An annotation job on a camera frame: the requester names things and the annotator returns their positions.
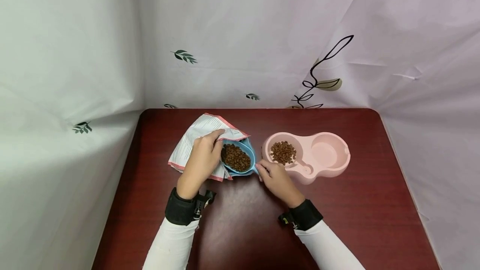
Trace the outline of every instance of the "person's left hand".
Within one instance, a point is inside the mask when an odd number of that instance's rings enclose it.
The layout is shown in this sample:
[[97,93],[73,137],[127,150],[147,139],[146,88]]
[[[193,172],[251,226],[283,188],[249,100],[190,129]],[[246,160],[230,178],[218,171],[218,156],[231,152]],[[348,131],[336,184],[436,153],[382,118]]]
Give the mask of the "person's left hand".
[[217,138],[224,132],[224,129],[218,129],[193,142],[192,153],[177,182],[177,194],[181,198],[193,199],[203,182],[217,168],[223,146],[223,142]]

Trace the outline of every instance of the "black wrist strap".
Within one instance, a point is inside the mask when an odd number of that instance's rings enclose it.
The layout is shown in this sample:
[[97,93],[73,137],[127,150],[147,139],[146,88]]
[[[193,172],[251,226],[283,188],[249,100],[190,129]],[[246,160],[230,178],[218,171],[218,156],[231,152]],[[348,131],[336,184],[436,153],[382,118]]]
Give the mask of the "black wrist strap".
[[195,214],[196,200],[184,200],[173,188],[165,208],[165,218],[175,225],[189,225]]
[[306,231],[319,223],[323,216],[310,200],[303,201],[299,206],[290,209],[287,214],[278,217],[283,223],[293,223],[295,229]]

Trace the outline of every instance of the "white sleeve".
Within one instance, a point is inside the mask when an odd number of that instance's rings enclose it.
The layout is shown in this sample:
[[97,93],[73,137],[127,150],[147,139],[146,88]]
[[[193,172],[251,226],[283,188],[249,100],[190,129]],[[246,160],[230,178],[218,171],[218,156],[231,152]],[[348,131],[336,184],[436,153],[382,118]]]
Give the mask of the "white sleeve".
[[295,235],[305,244],[320,269],[365,270],[323,220],[307,231],[295,230]]
[[148,251],[143,270],[185,269],[198,222],[192,221],[187,226],[175,225],[165,218]]

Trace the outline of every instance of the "hand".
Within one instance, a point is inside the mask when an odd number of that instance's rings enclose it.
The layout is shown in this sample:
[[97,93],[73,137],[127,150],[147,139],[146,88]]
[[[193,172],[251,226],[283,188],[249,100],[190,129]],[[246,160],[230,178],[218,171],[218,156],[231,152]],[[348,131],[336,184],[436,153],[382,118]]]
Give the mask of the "hand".
[[177,182],[177,194],[181,198],[193,199],[203,182],[217,168],[223,146],[223,142],[217,138],[224,132],[224,129],[218,129],[193,142],[192,153]]
[[273,195],[280,198],[288,207],[296,208],[305,201],[304,195],[295,187],[283,165],[261,160],[255,167],[260,175],[260,181],[263,181]]

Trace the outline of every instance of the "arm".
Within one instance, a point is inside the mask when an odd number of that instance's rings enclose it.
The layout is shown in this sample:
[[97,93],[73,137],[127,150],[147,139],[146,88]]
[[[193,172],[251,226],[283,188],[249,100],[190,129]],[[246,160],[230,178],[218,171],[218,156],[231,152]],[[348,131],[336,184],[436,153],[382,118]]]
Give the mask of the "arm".
[[322,270],[364,270],[357,258],[323,222],[323,216],[306,200],[288,176],[285,167],[261,160],[255,165],[260,181],[290,208],[297,229],[295,234],[305,244]]
[[143,270],[180,270],[187,267],[193,235],[199,220],[195,215],[195,196],[220,160],[223,129],[196,139],[177,187],[168,198],[165,219],[148,251]]
[[320,269],[365,270],[357,258],[342,243],[323,220],[307,231],[295,230]]

